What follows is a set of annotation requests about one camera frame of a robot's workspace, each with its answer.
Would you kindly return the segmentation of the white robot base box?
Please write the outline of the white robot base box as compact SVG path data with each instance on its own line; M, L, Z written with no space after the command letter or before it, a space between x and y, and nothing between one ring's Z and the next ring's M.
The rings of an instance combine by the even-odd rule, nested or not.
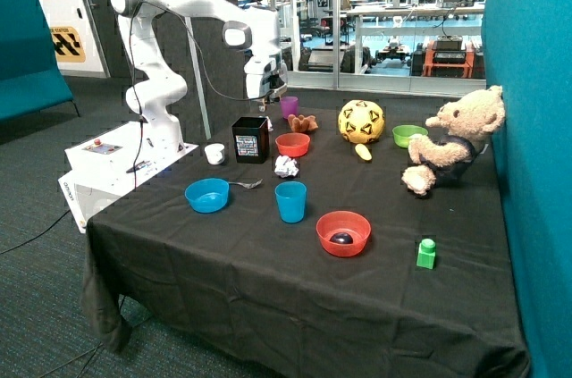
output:
M88 219L196 149L169 142L147 123L127 122L65 150L71 170L59 179L81 233Z

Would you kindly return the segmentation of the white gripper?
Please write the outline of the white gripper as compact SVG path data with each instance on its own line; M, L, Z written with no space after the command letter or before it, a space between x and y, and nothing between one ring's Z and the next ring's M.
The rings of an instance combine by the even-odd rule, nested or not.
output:
M253 55L244 67L246 91L249 99L263 99L269 105L277 102L277 97L287 90L288 70L280 55ZM267 103L261 100L260 112L265 112Z

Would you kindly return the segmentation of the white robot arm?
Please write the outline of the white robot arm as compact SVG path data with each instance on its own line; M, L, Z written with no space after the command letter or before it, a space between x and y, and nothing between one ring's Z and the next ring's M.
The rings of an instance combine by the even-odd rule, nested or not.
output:
M166 107L187 93L186 80L165 62L152 28L153 19L162 13L222 21L226 46L252 54L244 67L248 98L275 98L285 92L287 66L282 60L276 11L264 6L242 9L226 0L110 1L130 62L147 76L128 89L126 98L130 108L145 119L154 149L163 153L182 149L179 120Z

